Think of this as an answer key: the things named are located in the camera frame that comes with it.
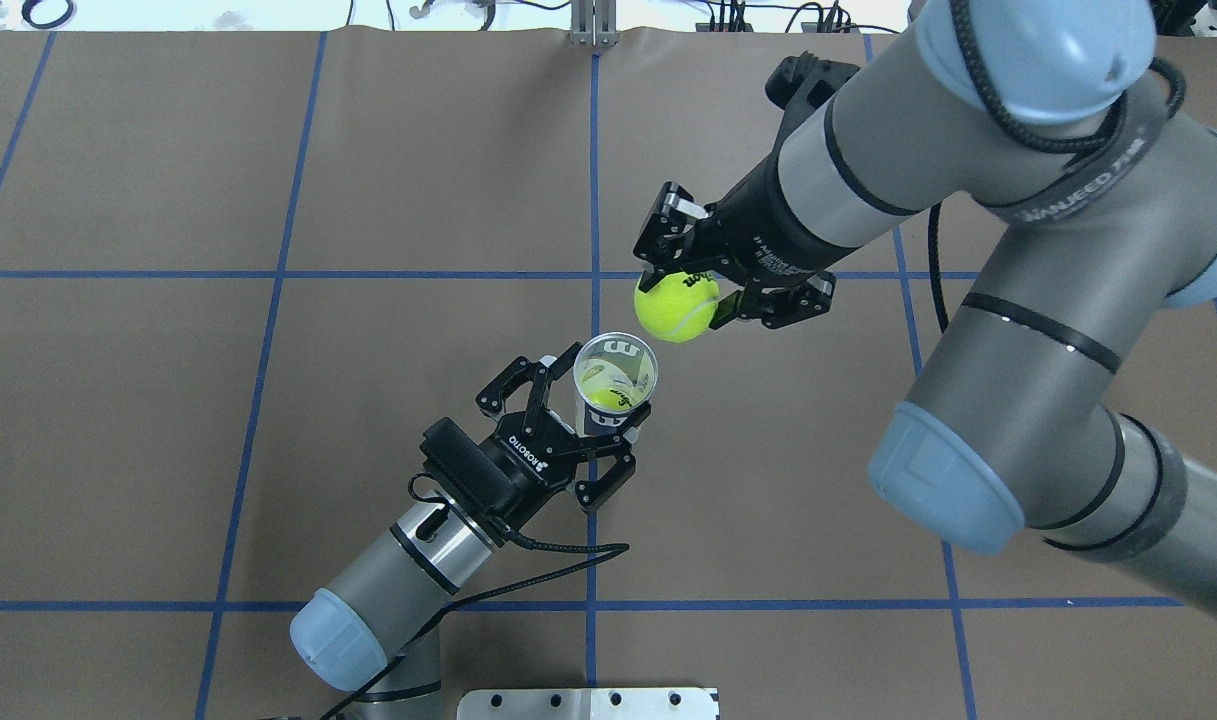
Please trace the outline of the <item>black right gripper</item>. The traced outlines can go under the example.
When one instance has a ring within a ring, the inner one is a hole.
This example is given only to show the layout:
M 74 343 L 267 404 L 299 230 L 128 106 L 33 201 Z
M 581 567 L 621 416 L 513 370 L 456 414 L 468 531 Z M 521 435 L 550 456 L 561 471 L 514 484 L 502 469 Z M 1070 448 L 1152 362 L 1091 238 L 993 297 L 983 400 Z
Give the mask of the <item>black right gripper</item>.
M 710 331 L 733 320 L 781 330 L 828 314 L 837 279 L 826 270 L 837 263 L 837 247 L 790 209 L 778 161 L 772 152 L 710 206 L 680 182 L 663 182 L 634 246 L 643 261 L 636 289 L 654 291 L 668 275 L 727 274 L 733 259 L 740 269 L 731 277 L 746 286 L 718 302 Z

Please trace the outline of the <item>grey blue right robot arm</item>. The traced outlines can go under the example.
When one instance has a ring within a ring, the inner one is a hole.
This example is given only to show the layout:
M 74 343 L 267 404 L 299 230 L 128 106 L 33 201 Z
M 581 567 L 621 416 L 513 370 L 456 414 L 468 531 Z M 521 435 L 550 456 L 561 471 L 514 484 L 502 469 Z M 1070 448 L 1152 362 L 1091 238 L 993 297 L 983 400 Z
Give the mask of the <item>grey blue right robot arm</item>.
M 828 310 L 828 270 L 955 193 L 1005 224 L 893 410 L 879 496 L 946 542 L 1025 529 L 1217 619 L 1217 473 L 1103 393 L 1152 315 L 1217 297 L 1217 131 L 1180 111 L 1146 1 L 927 1 L 863 68 L 783 60 L 772 151 L 722 199 L 675 182 L 652 289 L 718 272 L 713 327 Z

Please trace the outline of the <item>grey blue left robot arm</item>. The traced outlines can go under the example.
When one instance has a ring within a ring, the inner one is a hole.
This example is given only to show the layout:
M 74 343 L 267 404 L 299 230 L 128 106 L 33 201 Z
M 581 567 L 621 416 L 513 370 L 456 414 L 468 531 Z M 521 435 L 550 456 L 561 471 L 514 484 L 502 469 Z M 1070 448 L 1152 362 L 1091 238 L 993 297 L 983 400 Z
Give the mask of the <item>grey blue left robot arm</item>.
M 516 358 L 477 393 L 492 432 L 470 437 L 442 418 L 424 432 L 413 507 L 291 621 L 305 666 L 342 693 L 326 719 L 434 719 L 438 629 L 454 611 L 588 570 L 626 542 L 526 536 L 553 497 L 595 512 L 636 469 L 658 360 L 634 334 L 573 343 L 559 356 Z

